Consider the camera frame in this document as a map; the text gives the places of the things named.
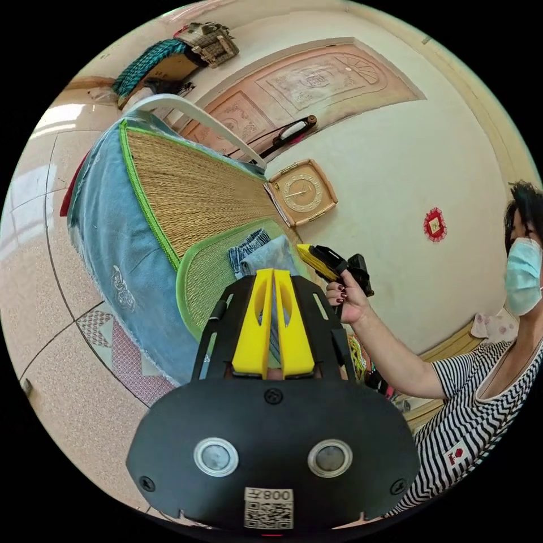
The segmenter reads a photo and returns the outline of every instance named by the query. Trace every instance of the sticker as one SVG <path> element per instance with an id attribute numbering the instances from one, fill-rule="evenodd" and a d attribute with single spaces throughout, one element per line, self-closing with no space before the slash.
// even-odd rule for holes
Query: sticker
<path id="1" fill-rule="evenodd" d="M 294 493 L 289 489 L 245 488 L 246 528 L 288 530 L 294 527 Z"/>
<path id="2" fill-rule="evenodd" d="M 468 458 L 468 449 L 464 440 L 461 439 L 452 449 L 444 454 L 444 457 L 447 465 L 451 468 L 454 468 Z"/>

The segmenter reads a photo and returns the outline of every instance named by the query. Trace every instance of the black and white striped shirt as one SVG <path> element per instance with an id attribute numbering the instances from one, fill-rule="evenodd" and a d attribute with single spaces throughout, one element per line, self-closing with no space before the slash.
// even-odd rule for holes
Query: black and white striped shirt
<path id="1" fill-rule="evenodd" d="M 507 390 L 481 400 L 477 392 L 485 390 L 483 382 L 511 345 L 485 342 L 465 355 L 433 362 L 447 399 L 443 409 L 415 434 L 419 474 L 397 507 L 385 517 L 414 507 L 457 483 L 484 460 L 504 435 L 522 407 L 543 359 L 540 344 L 532 362 Z"/>

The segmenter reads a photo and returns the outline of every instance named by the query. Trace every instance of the surgical mask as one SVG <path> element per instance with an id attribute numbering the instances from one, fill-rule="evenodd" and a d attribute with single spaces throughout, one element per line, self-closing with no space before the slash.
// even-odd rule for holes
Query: surgical mask
<path id="1" fill-rule="evenodd" d="M 543 249 L 530 238 L 518 238 L 507 258 L 505 289 L 507 303 L 519 317 L 531 311 L 541 300 L 541 264 Z"/>

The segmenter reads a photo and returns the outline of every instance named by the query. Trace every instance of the clock face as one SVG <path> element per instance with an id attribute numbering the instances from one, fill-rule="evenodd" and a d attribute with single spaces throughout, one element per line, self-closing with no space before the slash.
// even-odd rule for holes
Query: clock face
<path id="1" fill-rule="evenodd" d="M 282 190 L 287 206 L 298 213 L 314 211 L 322 201 L 322 193 L 320 180 L 309 174 L 293 175 Z"/>

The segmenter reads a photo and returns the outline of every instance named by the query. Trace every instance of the woman's arm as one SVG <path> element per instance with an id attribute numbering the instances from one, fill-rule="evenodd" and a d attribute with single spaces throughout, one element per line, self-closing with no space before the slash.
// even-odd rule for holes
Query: woman's arm
<path id="1" fill-rule="evenodd" d="M 432 364 L 411 352 L 385 326 L 372 309 L 352 325 L 371 361 L 394 389 L 417 398 L 446 399 Z"/>

